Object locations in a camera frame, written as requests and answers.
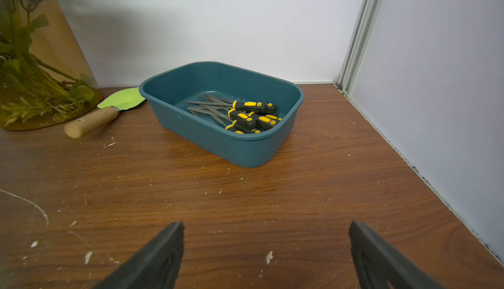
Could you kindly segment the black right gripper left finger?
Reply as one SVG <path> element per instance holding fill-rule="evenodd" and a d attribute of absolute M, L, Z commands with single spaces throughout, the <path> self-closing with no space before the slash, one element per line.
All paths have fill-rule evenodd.
<path fill-rule="evenodd" d="M 169 224 L 96 288 L 174 288 L 184 254 L 185 227 Z"/>

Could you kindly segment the yellow black file tool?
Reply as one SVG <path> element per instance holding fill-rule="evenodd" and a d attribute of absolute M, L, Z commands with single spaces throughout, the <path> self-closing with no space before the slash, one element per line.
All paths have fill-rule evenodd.
<path fill-rule="evenodd" d="M 242 125 L 243 127 L 246 127 L 247 129 L 255 129 L 257 127 L 257 121 L 251 117 L 248 117 L 246 114 L 243 113 L 236 113 L 235 110 L 232 110 L 231 115 L 225 115 L 224 113 L 216 110 L 216 109 L 210 109 L 210 108 L 205 108 L 202 106 L 194 106 L 194 107 L 189 107 L 189 111 L 194 111 L 197 113 L 203 113 L 207 115 L 213 115 L 220 117 L 222 119 L 228 119 L 229 121 L 237 121 L 239 125 Z"/>
<path fill-rule="evenodd" d="M 255 101 L 233 101 L 232 103 L 226 103 L 223 101 L 186 101 L 187 104 L 196 105 L 218 105 L 221 107 L 227 107 L 230 109 L 236 109 L 245 112 L 257 112 L 263 114 L 275 114 L 277 113 L 277 106 L 273 103 L 255 102 Z"/>
<path fill-rule="evenodd" d="M 246 127 L 243 127 L 242 125 L 239 125 L 237 121 L 234 121 L 233 123 L 227 125 L 221 118 L 217 116 L 212 116 L 212 118 L 218 122 L 220 125 L 224 126 L 225 130 L 228 130 L 230 132 L 234 132 L 237 134 L 259 134 L 261 131 L 258 129 L 247 129 Z"/>
<path fill-rule="evenodd" d="M 226 102 L 226 103 L 232 103 L 233 101 L 224 101 L 223 99 L 216 99 L 215 101 L 223 101 L 223 102 Z M 258 130 L 270 130 L 272 128 L 274 128 L 281 120 L 282 118 L 278 117 L 275 113 L 275 114 L 263 114 L 263 113 L 257 113 L 257 112 L 254 112 L 254 111 L 251 111 L 251 112 L 245 112 L 245 111 L 240 111 L 240 110 L 236 110 L 236 109 L 230 109 L 230 108 L 227 108 L 227 107 L 221 107 L 221 106 L 218 106 L 218 105 L 202 105 L 203 107 L 205 108 L 210 108 L 210 109 L 216 109 L 220 112 L 226 110 L 227 111 L 227 115 L 231 115 L 232 114 L 232 110 L 235 110 L 236 113 L 243 113 L 243 114 L 246 114 L 248 117 L 251 117 L 253 119 L 255 119 L 257 121 L 257 127 L 256 129 Z"/>

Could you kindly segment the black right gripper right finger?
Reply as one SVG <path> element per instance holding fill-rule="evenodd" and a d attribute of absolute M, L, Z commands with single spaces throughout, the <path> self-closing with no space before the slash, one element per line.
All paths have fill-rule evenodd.
<path fill-rule="evenodd" d="M 349 237 L 361 288 L 442 288 L 366 223 L 353 221 Z"/>

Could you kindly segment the teal plastic storage box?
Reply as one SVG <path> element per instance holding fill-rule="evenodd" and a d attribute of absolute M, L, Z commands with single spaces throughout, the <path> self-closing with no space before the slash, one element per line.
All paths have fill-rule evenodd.
<path fill-rule="evenodd" d="M 293 83 L 219 62 L 166 71 L 139 91 L 162 126 L 247 168 L 272 159 L 305 97 Z"/>

